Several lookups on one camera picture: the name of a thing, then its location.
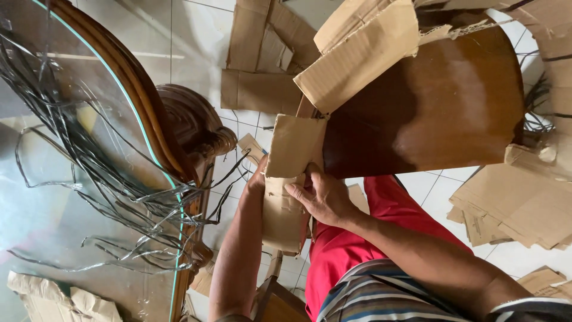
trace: glass tabletop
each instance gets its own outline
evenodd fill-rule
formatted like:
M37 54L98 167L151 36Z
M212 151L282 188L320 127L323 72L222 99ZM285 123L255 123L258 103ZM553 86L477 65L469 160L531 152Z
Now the glass tabletop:
M47 49L48 56L64 71L58 81L67 100L95 102L101 114L135 149L158 164L127 91L95 48L70 25L53 12L48 15L46 6L36 0L0 0L0 23L23 43L39 49L38 54ZM123 316L142 321L168 321L173 272L143 274L107 265L72 273L31 264L6 252L17 249L36 260L77 268L110 259L93 247L93 243L81 248L85 237L95 235L118 244L134 245L141 234L105 218L71 189L62 186L27 188L14 151L20 131L41 121L4 81L0 81L0 102L0 280L6 281L10 270L47 277L115 301ZM92 107L79 108L77 116L120 169L147 187L174 187L168 176L127 145ZM58 142L46 127L38 129ZM70 160L34 133L23 136L19 154L30 184L73 179ZM95 192L85 173L76 170L76 176L84 185L83 192ZM147 272L157 270L142 261L133 265ZM25 320L26 309L18 296L5 286L0 288L0 303L2 321Z

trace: red pants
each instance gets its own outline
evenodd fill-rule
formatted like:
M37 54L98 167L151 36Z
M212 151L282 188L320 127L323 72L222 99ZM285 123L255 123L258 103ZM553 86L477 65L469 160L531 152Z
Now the red pants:
M427 214L401 188L393 176L364 178L364 189L373 217L401 227L420 231L457 244L471 252L463 242ZM329 290L355 265L387 258L377 247L349 231L318 222L315 242L310 246L310 269L306 282L306 311L316 321Z

